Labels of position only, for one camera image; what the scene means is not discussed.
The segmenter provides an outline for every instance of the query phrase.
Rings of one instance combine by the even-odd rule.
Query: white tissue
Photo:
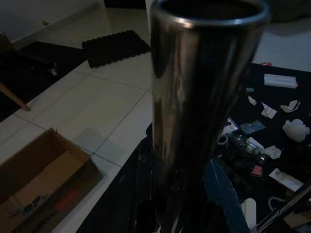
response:
[[[300,119],[295,119],[292,122],[287,120],[285,125],[283,125],[283,130],[295,142],[302,142],[305,140],[306,135],[310,134],[309,127],[306,127]]]

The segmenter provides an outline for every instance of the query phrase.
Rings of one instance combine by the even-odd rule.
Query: black rubber mat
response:
[[[125,31],[82,42],[91,68],[150,52],[149,45],[134,31]]]
[[[0,57],[0,82],[24,103],[31,101],[86,60],[85,52],[81,49],[42,42],[34,42],[20,51],[49,58],[57,63],[59,69],[59,74],[55,77],[36,62],[19,56],[16,52]],[[0,122],[20,108],[2,93],[0,106]]]

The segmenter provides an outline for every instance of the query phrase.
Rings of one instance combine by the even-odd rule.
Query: small white package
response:
[[[302,142],[310,134],[309,127],[306,127],[300,119],[295,119],[292,122],[287,120],[282,128],[284,133],[295,142]]]
[[[272,159],[278,159],[281,156],[282,151],[276,146],[270,146],[266,148],[266,152]]]
[[[250,96],[248,96],[248,101],[252,104],[252,105],[256,105],[257,104],[257,102],[256,102],[256,100],[254,100],[252,97],[250,97]]]

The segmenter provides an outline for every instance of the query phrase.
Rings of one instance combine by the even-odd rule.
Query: cardboard box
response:
[[[53,129],[0,166],[0,233],[47,233],[102,175],[87,153]]]
[[[9,39],[3,32],[0,32],[0,55],[5,54],[13,49],[13,46]]]

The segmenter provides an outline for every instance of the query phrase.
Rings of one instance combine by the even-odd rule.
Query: red label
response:
[[[77,188],[69,190],[55,205],[58,211],[64,211],[80,194]]]

